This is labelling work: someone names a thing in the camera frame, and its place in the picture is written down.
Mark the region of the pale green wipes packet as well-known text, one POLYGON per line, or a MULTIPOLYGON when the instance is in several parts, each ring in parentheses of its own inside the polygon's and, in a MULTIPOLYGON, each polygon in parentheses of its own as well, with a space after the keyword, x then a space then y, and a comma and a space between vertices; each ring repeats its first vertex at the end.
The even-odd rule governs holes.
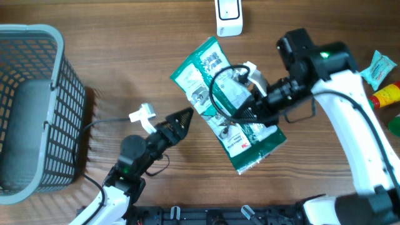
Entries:
POLYGON ((375 50, 369 67, 360 72, 362 78, 377 91, 386 76, 397 66, 387 56, 375 50))

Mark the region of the green lid jar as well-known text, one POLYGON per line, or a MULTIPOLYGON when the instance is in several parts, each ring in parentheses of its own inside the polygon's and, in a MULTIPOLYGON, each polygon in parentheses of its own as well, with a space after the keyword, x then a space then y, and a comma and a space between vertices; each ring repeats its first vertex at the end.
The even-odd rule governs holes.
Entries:
POLYGON ((396 137, 400 138, 400 114, 396 115, 387 127, 396 137))

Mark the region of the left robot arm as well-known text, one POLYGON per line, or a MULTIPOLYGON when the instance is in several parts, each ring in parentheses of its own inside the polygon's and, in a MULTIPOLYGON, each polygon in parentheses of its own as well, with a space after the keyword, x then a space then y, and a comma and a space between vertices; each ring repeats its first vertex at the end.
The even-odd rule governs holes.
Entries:
POLYGON ((194 110, 191 107, 166 116, 163 122, 152 125, 156 117, 149 103, 141 104, 136 112, 116 121, 140 122, 149 134, 147 138, 130 135, 121 142, 116 164, 108 172, 103 184, 97 183, 84 172, 82 176, 99 188, 99 194, 90 205, 71 221, 71 224, 129 224, 134 204, 146 185, 143 174, 155 176, 148 169, 154 161, 165 156, 165 150, 177 145, 188 134, 194 110))

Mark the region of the green glove packet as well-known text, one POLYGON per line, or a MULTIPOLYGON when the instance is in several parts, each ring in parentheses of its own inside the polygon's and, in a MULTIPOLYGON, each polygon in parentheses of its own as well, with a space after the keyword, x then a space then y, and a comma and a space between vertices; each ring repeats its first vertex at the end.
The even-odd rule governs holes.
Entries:
POLYGON ((187 100, 220 142, 234 169, 242 174, 286 142, 277 125, 238 124, 232 116, 251 93, 234 81, 255 65, 231 69, 229 60, 216 37, 209 37, 171 74, 187 100))

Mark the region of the red yellow sauce bottle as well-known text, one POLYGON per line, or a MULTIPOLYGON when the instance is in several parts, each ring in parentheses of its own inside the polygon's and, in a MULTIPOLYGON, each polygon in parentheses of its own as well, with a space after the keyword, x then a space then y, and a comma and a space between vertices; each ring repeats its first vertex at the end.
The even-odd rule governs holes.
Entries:
POLYGON ((399 98, 399 81, 396 81, 369 96, 368 103, 372 109, 380 109, 399 102, 399 98))

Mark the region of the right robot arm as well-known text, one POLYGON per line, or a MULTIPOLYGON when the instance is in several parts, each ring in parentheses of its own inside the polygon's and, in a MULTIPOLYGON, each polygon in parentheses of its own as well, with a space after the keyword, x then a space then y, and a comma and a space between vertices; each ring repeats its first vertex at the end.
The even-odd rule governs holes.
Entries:
POLYGON ((399 221, 399 158, 365 95, 349 48, 341 41, 315 45, 305 29, 287 32, 276 44, 288 72, 275 84, 258 74, 233 116, 236 123, 277 124, 280 116, 308 99, 328 116, 351 168, 355 193, 316 196, 301 204, 304 223, 392 224, 399 221))

